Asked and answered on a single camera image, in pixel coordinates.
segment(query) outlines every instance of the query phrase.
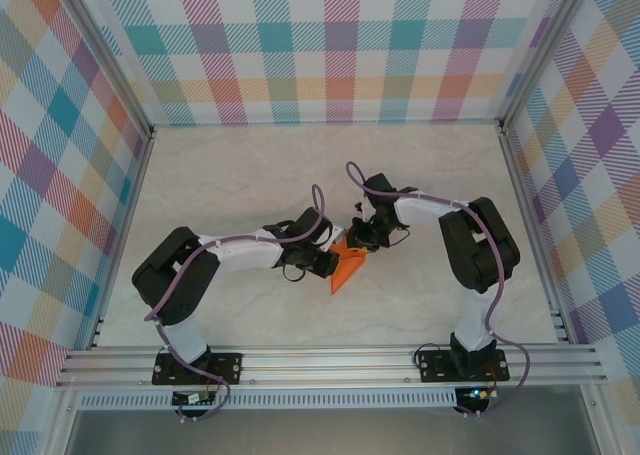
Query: orange object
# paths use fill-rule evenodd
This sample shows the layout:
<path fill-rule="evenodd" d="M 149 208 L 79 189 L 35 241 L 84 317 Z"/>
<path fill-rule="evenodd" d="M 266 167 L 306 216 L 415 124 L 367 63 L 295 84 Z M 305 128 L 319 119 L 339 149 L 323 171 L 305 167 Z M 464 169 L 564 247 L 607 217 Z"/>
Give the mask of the orange object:
<path fill-rule="evenodd" d="M 331 295 L 335 295 L 347 283 L 347 280 L 364 265 L 367 252 L 348 249 L 347 237 L 344 237 L 340 243 L 331 245 L 331 250 L 340 255 L 336 271 L 331 275 Z"/>

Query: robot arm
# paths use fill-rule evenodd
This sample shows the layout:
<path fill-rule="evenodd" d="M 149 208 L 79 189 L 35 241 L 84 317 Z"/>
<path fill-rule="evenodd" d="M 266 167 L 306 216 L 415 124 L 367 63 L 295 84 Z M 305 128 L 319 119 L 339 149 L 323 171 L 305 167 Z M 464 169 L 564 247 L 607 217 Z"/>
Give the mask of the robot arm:
<path fill-rule="evenodd" d="M 450 342 L 456 368 L 461 376 L 467 376 L 484 365 L 496 347 L 494 337 L 487 331 L 486 319 L 496 296 L 496 291 L 489 288 L 498 282 L 499 270 L 489 241 L 486 238 L 478 240 L 482 234 L 478 224 L 454 205 L 468 207 L 488 228 L 498 247 L 506 280 L 520 262 L 520 252 L 504 221 L 488 198 L 455 204 L 438 203 L 418 198 L 417 194 L 423 192 L 415 188 L 396 190 L 383 174 L 367 179 L 363 186 L 378 193 L 406 193 L 415 197 L 365 192 L 362 201 L 356 205 L 362 217 L 353 219 L 353 226 L 347 234 L 349 248 L 366 248 L 369 251 L 388 248 L 389 235 L 394 230 L 406 230 L 416 224 L 434 225 L 438 221 L 453 274 L 468 290 L 462 316 Z"/>
<path fill-rule="evenodd" d="M 322 278 L 333 274 L 338 255 L 329 247 L 343 230 L 327 218 L 323 216 L 308 236 L 286 242 L 311 230 L 319 216 L 318 211 L 310 207 L 295 222 L 265 226 L 250 234 L 230 237 L 230 241 L 224 243 L 215 243 L 220 237 L 198 236 L 187 227 L 177 228 L 135 271 L 133 285 L 147 305 L 156 307 L 180 266 L 196 250 L 208 246 L 191 261 L 171 297 L 156 314 L 157 323 L 162 325 L 173 350 L 187 363 L 192 363 L 209 350 L 197 326 L 195 310 L 214 277 L 250 268 L 284 269 L 286 265 Z"/>

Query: black mounting plate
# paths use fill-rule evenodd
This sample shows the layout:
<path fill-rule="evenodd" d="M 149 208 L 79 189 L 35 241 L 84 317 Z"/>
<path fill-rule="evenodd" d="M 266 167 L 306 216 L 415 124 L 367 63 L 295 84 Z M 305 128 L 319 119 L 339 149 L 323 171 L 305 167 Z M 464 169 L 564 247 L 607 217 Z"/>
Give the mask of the black mounting plate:
<path fill-rule="evenodd" d="M 238 385 L 240 383 L 240 374 L 242 372 L 241 353 L 210 353 L 205 360 L 198 359 L 193 364 L 201 370 L 224 378 L 229 385 Z M 170 353 L 159 353 L 156 357 L 151 384 L 173 386 L 206 385 L 207 380 L 207 377 L 198 375 L 180 365 Z"/>
<path fill-rule="evenodd" d="M 416 358 L 420 368 L 420 381 L 423 383 L 493 382 L 493 374 L 490 370 L 487 370 L 487 365 L 496 372 L 498 382 L 506 382 L 510 378 L 509 367 L 502 350 L 493 350 L 492 356 L 485 366 L 474 370 L 468 378 L 463 378 L 458 373 L 451 361 L 450 350 L 421 350 Z"/>

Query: aluminum rail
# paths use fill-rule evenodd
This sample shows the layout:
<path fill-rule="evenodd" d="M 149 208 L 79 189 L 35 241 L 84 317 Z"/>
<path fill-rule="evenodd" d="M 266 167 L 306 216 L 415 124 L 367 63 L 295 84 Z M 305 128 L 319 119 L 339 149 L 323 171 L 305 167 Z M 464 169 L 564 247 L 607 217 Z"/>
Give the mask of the aluminum rail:
<path fill-rule="evenodd" d="M 465 387 L 471 382 L 420 382 L 413 366 L 414 346 L 335 348 L 213 348 L 243 353 L 243 389 Z M 524 356 L 505 351 L 513 386 L 522 377 Z M 598 354 L 590 345 L 528 345 L 532 367 L 527 385 L 583 385 L 606 381 Z M 70 352 L 58 379 L 60 390 L 158 390 L 150 383 L 157 347 L 113 347 Z M 167 387 L 185 389 L 191 387 Z"/>

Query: marble surface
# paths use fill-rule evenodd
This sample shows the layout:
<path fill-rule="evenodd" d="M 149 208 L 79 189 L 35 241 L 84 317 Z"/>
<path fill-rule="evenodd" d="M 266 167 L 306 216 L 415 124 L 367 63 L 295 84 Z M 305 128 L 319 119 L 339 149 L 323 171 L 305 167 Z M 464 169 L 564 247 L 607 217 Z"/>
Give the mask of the marble surface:
<path fill-rule="evenodd" d="M 495 202 L 522 253 L 493 324 L 521 342 L 556 341 L 502 152 L 491 125 L 295 125 L 162 128 L 135 211 L 99 339 L 101 346 L 156 345 L 158 336 L 131 275 L 174 228 L 230 235 L 297 218 L 321 185 L 327 215 L 348 225 L 360 192 L 344 164 L 384 172 L 459 200 Z M 446 343 L 464 291 L 437 225 L 412 227 L 401 245 L 370 255 L 334 296 L 328 280 L 300 283 L 281 270 L 225 274 L 197 310 L 212 345 L 380 345 Z"/>

